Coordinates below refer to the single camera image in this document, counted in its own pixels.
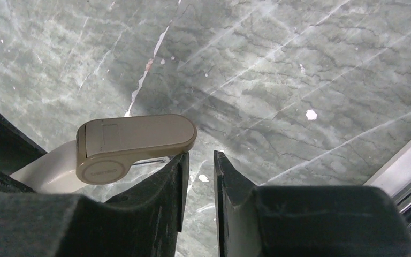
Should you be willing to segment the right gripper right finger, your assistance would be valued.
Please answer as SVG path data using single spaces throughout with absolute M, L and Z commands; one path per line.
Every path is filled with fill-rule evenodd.
M 219 256 L 411 256 L 393 200 L 370 186 L 257 186 L 214 152 Z

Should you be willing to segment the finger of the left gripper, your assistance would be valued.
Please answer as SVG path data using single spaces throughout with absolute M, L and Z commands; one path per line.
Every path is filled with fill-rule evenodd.
M 0 113 L 0 193 L 33 193 L 10 175 L 46 153 Z

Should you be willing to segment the small beige stapler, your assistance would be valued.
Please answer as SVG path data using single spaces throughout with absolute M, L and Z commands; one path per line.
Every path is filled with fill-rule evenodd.
M 29 163 L 11 178 L 39 193 L 73 193 L 124 178 L 132 166 L 187 153 L 196 126 L 177 115 L 102 118 L 81 125 L 76 139 Z

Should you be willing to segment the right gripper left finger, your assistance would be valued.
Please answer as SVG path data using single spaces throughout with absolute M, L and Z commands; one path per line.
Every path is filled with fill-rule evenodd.
M 189 155 L 101 203 L 41 194 L 0 172 L 0 256 L 174 256 Z

